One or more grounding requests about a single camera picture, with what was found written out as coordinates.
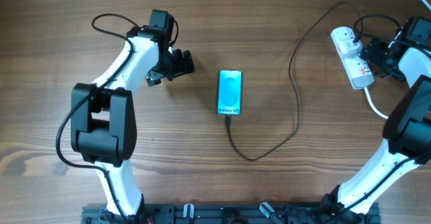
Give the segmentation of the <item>blue screen smartphone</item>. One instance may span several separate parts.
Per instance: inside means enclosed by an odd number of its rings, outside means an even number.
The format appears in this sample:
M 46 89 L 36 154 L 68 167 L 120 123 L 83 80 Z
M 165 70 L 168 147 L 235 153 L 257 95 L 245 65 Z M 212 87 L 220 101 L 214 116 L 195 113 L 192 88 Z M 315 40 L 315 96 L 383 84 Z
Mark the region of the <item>blue screen smartphone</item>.
M 221 70 L 218 77 L 217 113 L 240 115 L 242 108 L 242 71 Z

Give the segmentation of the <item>black mounting rail base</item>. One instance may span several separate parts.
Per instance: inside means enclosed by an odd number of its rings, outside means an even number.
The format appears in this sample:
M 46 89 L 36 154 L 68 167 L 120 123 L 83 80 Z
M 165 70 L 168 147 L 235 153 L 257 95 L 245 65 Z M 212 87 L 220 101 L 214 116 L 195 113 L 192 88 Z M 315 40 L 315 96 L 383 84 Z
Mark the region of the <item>black mounting rail base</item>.
M 259 205 L 192 205 L 146 204 L 145 219 L 130 223 L 320 223 L 317 220 L 317 202 L 293 204 L 270 204 L 272 217 L 264 214 Z M 125 223 L 120 215 L 107 210 L 106 205 L 84 207 L 81 223 Z M 359 223 L 381 223 L 378 203 L 372 204 L 369 212 Z

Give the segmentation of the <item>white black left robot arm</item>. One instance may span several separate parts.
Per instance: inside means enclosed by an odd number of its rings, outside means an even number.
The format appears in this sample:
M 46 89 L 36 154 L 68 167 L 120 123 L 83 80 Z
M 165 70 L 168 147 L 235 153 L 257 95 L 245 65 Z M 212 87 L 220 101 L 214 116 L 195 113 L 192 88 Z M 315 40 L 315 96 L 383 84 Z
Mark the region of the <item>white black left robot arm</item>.
M 162 79 L 194 72 L 189 51 L 173 49 L 178 23 L 167 11 L 153 10 L 147 25 L 119 36 L 124 48 L 107 71 L 71 92 L 71 148 L 80 153 L 82 169 L 97 172 L 107 203 L 99 220 L 107 223 L 151 223 L 143 194 L 136 185 L 131 156 L 137 142 L 133 95 L 142 81 L 155 86 Z

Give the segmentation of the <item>white charger adapter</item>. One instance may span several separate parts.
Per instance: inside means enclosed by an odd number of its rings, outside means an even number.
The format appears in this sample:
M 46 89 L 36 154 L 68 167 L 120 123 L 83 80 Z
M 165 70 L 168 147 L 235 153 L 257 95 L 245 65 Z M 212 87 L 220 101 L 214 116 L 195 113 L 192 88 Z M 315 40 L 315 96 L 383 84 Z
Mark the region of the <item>white charger adapter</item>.
M 354 39 L 343 40 L 338 44 L 337 51 L 341 58 L 356 56 L 362 50 L 362 42 L 359 40 L 354 42 Z

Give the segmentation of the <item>white power strip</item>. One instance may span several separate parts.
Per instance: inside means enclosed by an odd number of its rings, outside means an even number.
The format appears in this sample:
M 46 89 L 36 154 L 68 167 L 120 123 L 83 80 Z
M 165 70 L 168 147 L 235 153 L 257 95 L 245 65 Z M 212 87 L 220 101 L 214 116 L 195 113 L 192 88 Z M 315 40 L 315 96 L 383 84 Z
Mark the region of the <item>white power strip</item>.
M 338 44 L 341 41 L 347 39 L 355 40 L 356 35 L 351 28 L 342 26 L 331 32 L 331 39 L 337 51 Z M 339 56 L 353 89 L 364 89 L 374 82 L 374 77 L 368 63 L 359 57 L 359 53 L 354 57 L 344 59 Z

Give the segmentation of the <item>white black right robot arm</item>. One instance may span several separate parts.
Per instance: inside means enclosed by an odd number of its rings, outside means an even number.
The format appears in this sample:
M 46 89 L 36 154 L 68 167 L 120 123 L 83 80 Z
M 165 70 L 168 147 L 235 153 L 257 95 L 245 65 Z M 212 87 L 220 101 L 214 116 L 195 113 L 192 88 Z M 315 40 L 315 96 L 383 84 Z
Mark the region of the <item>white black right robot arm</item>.
M 406 81 L 408 92 L 383 118 L 383 141 L 376 153 L 350 180 L 324 195 L 317 209 L 323 223 L 367 223 L 375 200 L 400 177 L 430 161 L 430 20 L 412 16 L 398 25 L 395 37 L 372 36 L 349 27 L 336 28 L 331 38 L 354 89 L 364 90 L 375 74 L 369 64 L 382 69 L 381 77 Z

